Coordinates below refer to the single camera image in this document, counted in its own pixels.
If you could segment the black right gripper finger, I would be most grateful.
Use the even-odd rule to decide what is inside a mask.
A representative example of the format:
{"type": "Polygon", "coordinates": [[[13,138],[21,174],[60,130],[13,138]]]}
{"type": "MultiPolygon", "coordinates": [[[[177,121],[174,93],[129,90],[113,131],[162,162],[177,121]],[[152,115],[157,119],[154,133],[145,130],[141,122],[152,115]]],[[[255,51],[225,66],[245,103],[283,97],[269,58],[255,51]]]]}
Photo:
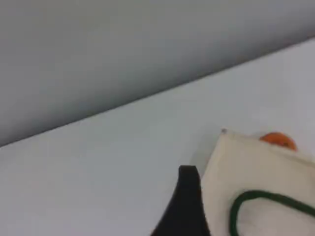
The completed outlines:
{"type": "Polygon", "coordinates": [[[209,236],[202,202],[201,180],[195,166],[180,166],[167,208],[153,236],[209,236]]]}

